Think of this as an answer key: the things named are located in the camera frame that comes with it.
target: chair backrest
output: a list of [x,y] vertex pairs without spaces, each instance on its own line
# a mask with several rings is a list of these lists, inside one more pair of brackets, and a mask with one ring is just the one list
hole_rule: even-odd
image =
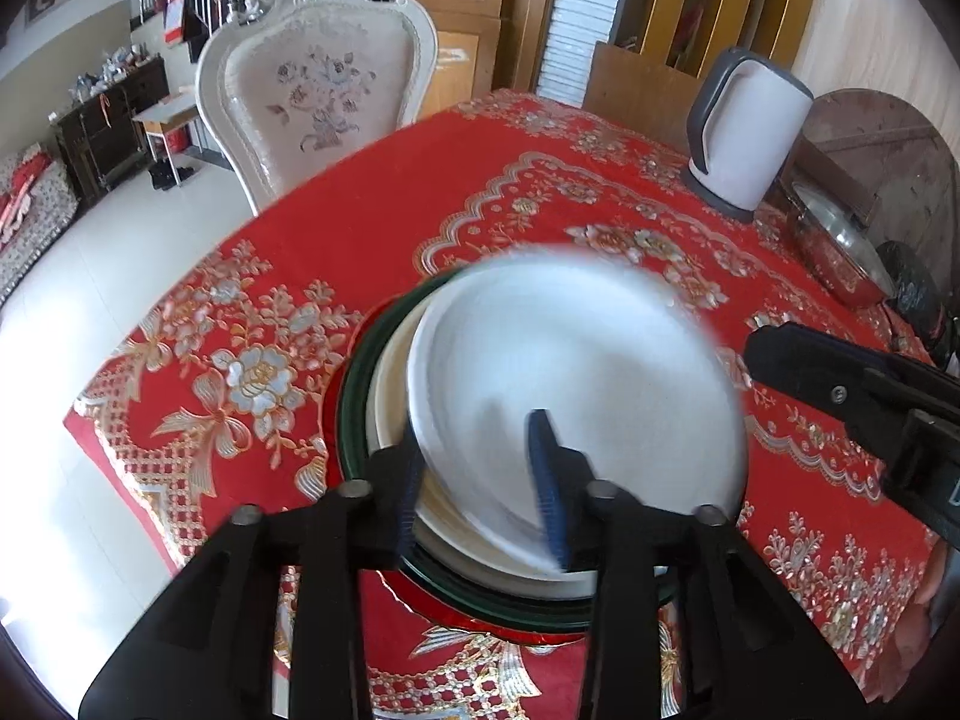
[[256,214],[413,122],[436,63],[414,0],[247,0],[203,48],[197,104]]

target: green plate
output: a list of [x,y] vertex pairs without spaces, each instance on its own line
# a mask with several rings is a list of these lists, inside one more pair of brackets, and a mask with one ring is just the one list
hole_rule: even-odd
[[[407,314],[455,275],[456,271],[435,276],[392,303],[371,324],[354,349],[337,402],[337,454],[344,479],[362,478],[370,456],[367,396],[384,347]],[[401,570],[451,608],[491,625],[553,635],[576,634],[589,628],[592,599],[541,600],[497,592],[457,574],[419,543],[415,543],[411,554],[405,557]],[[661,583],[661,602],[669,600],[670,595],[666,584]]]

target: table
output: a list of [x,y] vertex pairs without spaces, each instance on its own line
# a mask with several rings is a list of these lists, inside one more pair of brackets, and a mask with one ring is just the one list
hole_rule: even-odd
[[[762,324],[798,320],[880,348],[891,325],[880,310],[837,303],[800,264],[775,210],[742,225],[695,199],[680,181],[684,162],[603,119],[511,92],[402,129],[203,259],[66,425],[173,571],[238,504],[298,507],[339,481],[323,396],[386,300],[511,247],[567,242],[616,257],[664,279],[716,339],[750,436],[738,526],[863,685],[920,582],[930,534],[880,495],[877,461],[841,425],[755,384],[740,353]],[[285,579],[281,661],[296,577]],[[384,716],[573,717],[582,640],[491,632],[397,573],[363,576],[362,596]],[[664,651],[676,662],[670,641]],[[676,678],[666,669],[664,695]]]
[[174,172],[176,186],[181,184],[181,177],[179,177],[179,172],[174,165],[174,155],[170,151],[170,142],[167,140],[167,135],[175,129],[185,127],[199,116],[197,98],[193,90],[190,90],[166,100],[160,100],[156,105],[150,106],[147,110],[133,117],[133,120],[140,122],[143,127],[143,133],[147,139],[147,144],[150,146],[150,153],[154,161],[157,160],[157,150],[154,148],[152,138],[160,138],[163,141],[167,159],[170,160],[170,170]]

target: white floor tile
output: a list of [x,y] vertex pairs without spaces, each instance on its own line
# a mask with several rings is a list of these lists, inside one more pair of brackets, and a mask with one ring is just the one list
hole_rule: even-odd
[[0,619],[69,712],[169,574],[62,420],[117,343],[250,218],[228,170],[147,173],[71,226],[0,309]]

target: electric kettle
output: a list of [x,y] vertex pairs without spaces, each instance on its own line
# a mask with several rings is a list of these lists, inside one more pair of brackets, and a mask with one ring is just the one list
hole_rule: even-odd
[[793,148],[813,94],[786,70],[741,47],[717,56],[686,120],[688,189],[750,223]]

